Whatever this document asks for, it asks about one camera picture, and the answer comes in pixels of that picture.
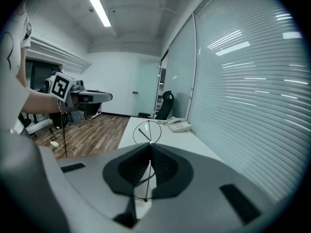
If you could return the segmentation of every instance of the white blinds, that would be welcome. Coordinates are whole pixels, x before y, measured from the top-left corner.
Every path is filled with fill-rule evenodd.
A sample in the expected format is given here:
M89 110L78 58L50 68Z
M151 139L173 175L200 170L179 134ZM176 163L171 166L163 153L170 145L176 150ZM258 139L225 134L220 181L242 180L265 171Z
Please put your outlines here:
M169 49L164 91L172 91L172 116L186 118L193 89L195 38L193 17L180 30Z
M207 0L196 11L193 132L277 201L310 155L311 72L277 0Z

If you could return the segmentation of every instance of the person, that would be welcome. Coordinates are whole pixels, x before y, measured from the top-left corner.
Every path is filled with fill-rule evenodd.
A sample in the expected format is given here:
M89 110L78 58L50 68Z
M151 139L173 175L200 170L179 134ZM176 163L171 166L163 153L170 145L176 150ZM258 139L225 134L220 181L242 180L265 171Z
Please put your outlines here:
M16 76L24 89L29 92L22 112L28 114L58 113L60 109L56 97L26 87L25 64L31 35L32 25L26 12L26 1L24 0L12 13L0 33L0 63L2 65L0 68L9 70L9 73ZM18 134L28 134L19 120L15 124L14 131Z

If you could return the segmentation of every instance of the white wall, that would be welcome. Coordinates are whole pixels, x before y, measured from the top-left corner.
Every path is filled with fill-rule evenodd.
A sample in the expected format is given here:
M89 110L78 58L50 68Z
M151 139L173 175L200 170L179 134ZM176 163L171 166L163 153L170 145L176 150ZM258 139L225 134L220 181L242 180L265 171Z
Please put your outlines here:
M134 52L159 57L161 48L162 42L158 39L137 33L127 33L118 38L113 36L98 38L90 44L88 52Z
M62 71L63 71L63 73L65 73L68 76L71 76L74 79L77 79L77 80L81 80L82 79L82 74L80 74L80 73L68 71L68 70L66 70L66 68L63 69Z
M146 60L158 57L128 52L99 52L86 55L92 65L81 75L85 87L99 89L113 95L112 101L102 103L101 111L132 115L136 71Z
M64 10L51 0L29 1L27 13L32 34L49 40L81 57L87 53L90 38L75 25Z
M178 32L202 1L203 0L180 0L180 4L176 10L176 17L170 22L164 34L161 56L164 56Z

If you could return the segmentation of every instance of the black office chair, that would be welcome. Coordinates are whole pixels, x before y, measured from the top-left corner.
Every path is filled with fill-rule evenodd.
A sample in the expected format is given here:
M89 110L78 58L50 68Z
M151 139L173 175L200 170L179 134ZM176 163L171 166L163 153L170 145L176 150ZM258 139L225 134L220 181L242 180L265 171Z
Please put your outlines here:
M28 118L28 114L27 114L27 118L24 119L23 114L19 113L18 119L20 120L20 122L24 125L24 128L27 128L29 126L29 124L31 124L31 120ZM31 133L29 134L29 136L34 136L37 137L37 135L35 133Z
M162 103L161 109L156 115L157 120L166 120L174 105L174 95L172 94L172 91L164 92L162 95L162 98L163 98L163 103ZM138 117L150 119L150 116L151 115L148 113L143 113L143 112L138 113Z

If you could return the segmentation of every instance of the white t-shirt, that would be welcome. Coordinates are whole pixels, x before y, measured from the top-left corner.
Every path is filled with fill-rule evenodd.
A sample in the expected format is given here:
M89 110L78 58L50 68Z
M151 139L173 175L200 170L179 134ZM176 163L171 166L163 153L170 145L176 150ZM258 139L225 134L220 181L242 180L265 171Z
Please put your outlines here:
M32 27L26 12L20 16L13 13L1 31L0 63L5 63L1 68L9 69L14 76L17 75L20 67L20 50L30 47L31 32ZM23 129L23 124L17 120L14 130L20 134Z

